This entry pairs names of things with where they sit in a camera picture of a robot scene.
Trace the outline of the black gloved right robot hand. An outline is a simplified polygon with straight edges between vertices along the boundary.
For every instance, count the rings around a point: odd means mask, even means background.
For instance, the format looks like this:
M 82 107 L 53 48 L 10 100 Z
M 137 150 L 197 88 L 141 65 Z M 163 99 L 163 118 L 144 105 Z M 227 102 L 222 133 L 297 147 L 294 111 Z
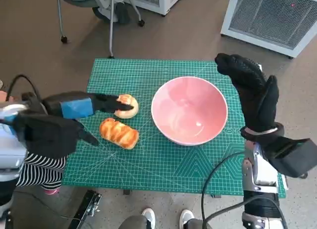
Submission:
M 237 54 L 219 53 L 215 62 L 218 72 L 230 77 L 239 94 L 245 126 L 257 133 L 274 129 L 279 98 L 277 78 L 266 78 L 257 63 Z

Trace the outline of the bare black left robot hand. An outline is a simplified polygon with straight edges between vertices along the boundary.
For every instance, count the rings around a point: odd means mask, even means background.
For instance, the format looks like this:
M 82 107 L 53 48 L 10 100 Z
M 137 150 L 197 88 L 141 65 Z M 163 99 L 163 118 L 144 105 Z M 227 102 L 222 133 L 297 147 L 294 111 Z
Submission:
M 98 140 L 77 119 L 94 115 L 97 111 L 105 113 L 136 112 L 137 107 L 122 96 L 87 93 L 83 91 L 64 92 L 51 95 L 42 100 L 47 113 L 57 117 L 58 127 L 54 128 L 54 143 L 67 150 L 75 150 L 78 140 L 98 146 Z

